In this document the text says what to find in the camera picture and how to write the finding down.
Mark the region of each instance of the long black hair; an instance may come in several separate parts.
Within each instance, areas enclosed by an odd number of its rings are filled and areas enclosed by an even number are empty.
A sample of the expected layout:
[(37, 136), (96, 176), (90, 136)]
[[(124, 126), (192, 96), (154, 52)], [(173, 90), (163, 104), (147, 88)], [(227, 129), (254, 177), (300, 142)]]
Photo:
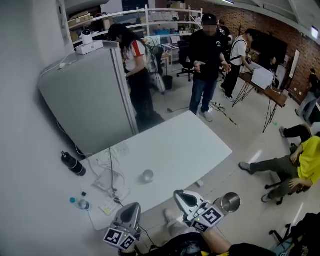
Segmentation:
[(134, 33), (133, 31), (131, 31), (130, 29), (128, 29), (126, 26), (122, 24), (113, 24), (109, 28), (109, 32), (108, 32), (109, 38), (111, 39), (111, 41), (116, 41), (116, 38), (119, 37), (120, 35), (122, 35), (122, 42), (120, 43), (121, 51), (123, 51), (125, 47), (129, 49), (132, 42), (135, 40), (141, 42), (145, 47), (145, 49), (147, 50), (146, 44), (136, 33)]

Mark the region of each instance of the yellow shirt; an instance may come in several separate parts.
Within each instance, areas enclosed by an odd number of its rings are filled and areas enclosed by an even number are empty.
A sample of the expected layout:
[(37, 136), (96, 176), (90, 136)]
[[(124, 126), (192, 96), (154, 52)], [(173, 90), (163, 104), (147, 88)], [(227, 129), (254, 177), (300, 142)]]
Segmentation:
[(320, 179), (320, 137), (313, 136), (301, 145), (303, 153), (299, 158), (299, 177), (306, 181), (311, 180), (313, 184), (316, 184)]

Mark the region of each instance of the ceiling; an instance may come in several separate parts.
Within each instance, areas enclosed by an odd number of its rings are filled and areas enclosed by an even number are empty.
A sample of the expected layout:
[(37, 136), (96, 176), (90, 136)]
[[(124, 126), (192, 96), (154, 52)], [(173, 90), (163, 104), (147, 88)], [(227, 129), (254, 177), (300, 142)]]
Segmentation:
[(320, 38), (311, 36), (311, 27), (320, 30), (320, 0), (207, 0), (218, 5), (250, 10), (280, 20), (296, 28), (320, 45)]

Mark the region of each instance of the ceiling light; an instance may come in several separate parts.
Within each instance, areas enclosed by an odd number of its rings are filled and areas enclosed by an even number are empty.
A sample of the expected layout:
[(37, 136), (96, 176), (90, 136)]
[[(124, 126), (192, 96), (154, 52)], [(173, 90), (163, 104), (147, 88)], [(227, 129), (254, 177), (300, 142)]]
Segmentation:
[(317, 28), (315, 28), (314, 26), (311, 27), (311, 35), (312, 35), (315, 39), (318, 39), (319, 30), (318, 30)]
[(228, 3), (228, 4), (232, 4), (232, 5), (234, 5), (234, 4), (235, 4), (234, 2), (229, 1), (229, 0), (221, 0), (221, 1), (226, 2), (226, 3)]

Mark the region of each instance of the woman with long hair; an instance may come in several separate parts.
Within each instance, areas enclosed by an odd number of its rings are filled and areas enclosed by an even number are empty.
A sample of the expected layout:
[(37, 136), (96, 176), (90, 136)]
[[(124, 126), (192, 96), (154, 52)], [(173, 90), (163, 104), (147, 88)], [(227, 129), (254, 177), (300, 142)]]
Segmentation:
[(108, 36), (120, 44), (125, 72), (131, 87), (131, 102), (137, 113), (136, 122), (139, 131), (151, 127), (154, 106), (150, 93), (150, 76), (147, 66), (147, 46), (131, 30), (122, 24), (113, 24)]

